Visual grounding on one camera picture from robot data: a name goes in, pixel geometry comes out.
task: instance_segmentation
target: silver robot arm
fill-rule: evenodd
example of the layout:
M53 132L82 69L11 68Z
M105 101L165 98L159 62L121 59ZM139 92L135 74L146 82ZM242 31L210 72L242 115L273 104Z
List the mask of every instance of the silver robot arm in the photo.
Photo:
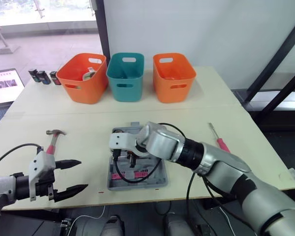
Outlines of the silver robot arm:
M206 143L198 143L148 122L139 134L113 133L111 150L129 150L176 162L206 177L221 195L233 195L261 236L295 236L295 202L277 188L261 181L239 157Z
M77 160L55 161L54 155L39 151L36 157L29 164L29 175L15 173L10 176L0 177L0 212L7 205L17 200L29 198L36 200L36 196L48 196L49 200L55 202L71 198L83 191L87 184L74 185L63 192L54 189L54 170L67 169L81 164Z

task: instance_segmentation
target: wire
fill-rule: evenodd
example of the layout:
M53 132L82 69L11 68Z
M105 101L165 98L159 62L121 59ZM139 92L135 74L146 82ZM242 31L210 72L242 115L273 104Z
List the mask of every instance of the wire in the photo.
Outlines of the wire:
M102 216L104 215L104 212L105 212L105 207L106 207L106 206L104 206L104 208L103 208L103 212L101 213L101 215L100 215L99 217L92 217L92 216L89 216L89 215L80 215L80 216L78 216L77 218L75 218L75 220L72 222L71 228L70 228L69 233L68 233L67 236L70 235L71 230L72 230L72 228L73 228L73 225L74 225L74 223L75 223L78 219L80 219L80 218L82 218L82 217L88 217L88 218L91 218L91 219L94 219L94 220L98 220L98 219L102 218Z
M143 178L141 178L141 179L139 179L139 180L128 180L128 179L126 179L126 178L122 175L122 173L120 172L116 160L114 160L114 165L115 165L115 168L116 168L116 171L117 171L118 175L120 176L120 178L122 178L122 180L126 181L127 183L140 183L140 182L146 180L147 178L149 178L149 177L154 173L154 171L155 171L156 168L159 166L159 164L161 163L161 161L162 161L162 159L159 158L159 160L158 160L158 162L156 163L156 165L154 166L153 170L151 170L151 172L150 172L147 176L145 176L145 177L143 177Z
M214 197L214 195L212 194L209 186L208 186L208 179L206 177L202 177L203 182L205 183L206 189L208 191L208 193L211 195L211 197L213 198L213 200L215 201L216 204L218 204L223 210L225 210L228 214L230 214L232 217L234 217L236 220L240 221L241 223L243 223L244 225L248 226L252 231L254 231L252 229L252 227L249 225L249 223L243 219L241 219L239 216L237 216L236 214L232 213L231 211L229 211L226 207L224 207L219 200L217 200L216 197Z
M177 131L178 131L183 137L186 137L186 136L184 135L184 133L183 133L180 129L178 129L176 126L174 126L173 124L169 124L169 123L158 123L158 124L161 124L161 125L168 125L168 126L174 128L174 129L176 129L176 130L177 130ZM139 180L128 180L128 179L126 179L126 178L122 175L122 173L121 173L121 171L120 171L120 169L119 169L119 167L118 167L117 160L114 160L114 166L115 166L115 169L116 169L118 175L120 176L120 178L121 178L123 181L125 181L125 182L127 182L127 183L140 183L140 182L143 182L144 180L146 180L147 178L149 178L149 177L154 173L154 171L155 171L156 168L159 166L159 164L161 163L161 161L162 161L162 159L159 158L159 160L158 160L158 162L156 163L156 165L155 165L155 167L153 168L153 170L151 170L151 172L150 172L147 176L145 176L145 177L143 177L143 178L141 178L141 179L139 179Z
M228 226L230 227L230 229L231 229L231 231L232 231L233 236L236 236L236 235L235 235L235 232L234 232L234 230L233 230L233 228L232 228L232 225L231 225L230 219L228 218L228 215L225 213L225 211L224 211L220 206L219 206L218 209L219 209L220 212L225 216L225 219L226 219L226 221L227 221L227 223L228 223Z
M177 131L178 131L183 137L186 138L185 134L184 134L180 129L178 129L176 126L174 126L173 124L169 124L169 123L158 123L158 124L161 124L161 125L168 125L168 126L174 128L174 129L176 129L176 130L177 130Z
M190 182L188 184L188 189L187 189L187 196L186 196L186 205L187 205L187 216L188 216L188 220L190 221L191 226L193 227L193 231L194 233L198 234L198 235L202 235L202 233L199 232L199 230L195 227L195 223L193 222L193 220L191 219L190 216L190 207L189 207L189 193L190 193L190 188L193 182L193 179L195 177L196 173L193 173L190 179ZM214 234L217 236L216 231L214 230L214 228L212 227L212 225L210 225L208 223L208 221L206 220L206 218L201 214L201 212L198 210L198 208L196 208L197 213L202 217L202 219L207 223L207 225L212 229L212 231L214 232Z
M6 152L2 157L0 157L0 161L2 161L2 159L4 159L6 156L8 156L11 152L15 151L16 149L25 147L25 146L36 146L37 148L41 148L40 145L38 144L22 144L22 145L18 145L14 148L12 148L10 151Z
M44 223L45 223L45 221L42 221L31 236L34 236Z
M160 213L160 212L157 210L156 204L157 204L157 203L154 203L154 210L155 210L155 212L156 212L158 215L166 215L166 214L171 210L171 208L172 208L172 201L169 201L168 210L167 210L165 213Z

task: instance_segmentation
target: battery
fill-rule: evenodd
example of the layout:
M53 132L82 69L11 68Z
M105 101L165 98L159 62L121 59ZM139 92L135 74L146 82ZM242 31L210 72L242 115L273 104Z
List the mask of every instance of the battery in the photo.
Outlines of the battery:
M33 78L33 80L35 82L40 82L40 79L37 76L37 70L36 69L30 69L29 74L31 75L31 77Z
M38 71L37 76L41 80L41 82L43 82L43 84L50 84L50 79L44 70Z
M49 73L50 78L53 80L53 82L54 82L55 85L61 85L59 79L58 79L57 76L56 76L56 73L57 73L56 71L52 71L52 72L50 72L50 73Z

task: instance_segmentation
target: white table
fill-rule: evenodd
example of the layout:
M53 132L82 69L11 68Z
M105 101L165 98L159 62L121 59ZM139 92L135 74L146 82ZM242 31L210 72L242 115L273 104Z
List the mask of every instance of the white table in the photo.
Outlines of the white table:
M0 156L22 143L38 143L47 147L51 137L47 129L67 132L57 142L56 160L78 159L82 164L67 170L56 170L54 187L63 191L75 184L89 186L73 198L53 203L47 197L17 201L5 209L46 209L117 203L134 203L184 199L191 171L166 162L169 183L156 189L110 191L107 189L108 164L111 153L108 140L114 127L147 121L168 122L179 127L188 138L216 145L209 129L212 122L232 153L240 156L262 180L279 189L295 188L286 166L268 143L249 114L211 67L196 67L197 82L182 103L162 104L151 88L150 73L145 76L143 99L136 103L114 101L107 92L94 105L75 103L61 86L30 82L0 121ZM44 105L35 109L35 101ZM27 174L35 148L25 147L0 162L0 175L16 172ZM191 198L208 197L200 178L195 178Z

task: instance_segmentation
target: screen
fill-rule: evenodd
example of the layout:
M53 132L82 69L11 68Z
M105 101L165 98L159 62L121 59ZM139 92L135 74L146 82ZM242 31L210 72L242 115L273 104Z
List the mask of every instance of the screen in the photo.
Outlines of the screen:
M23 89L24 85L16 69L0 71L0 103L15 101Z

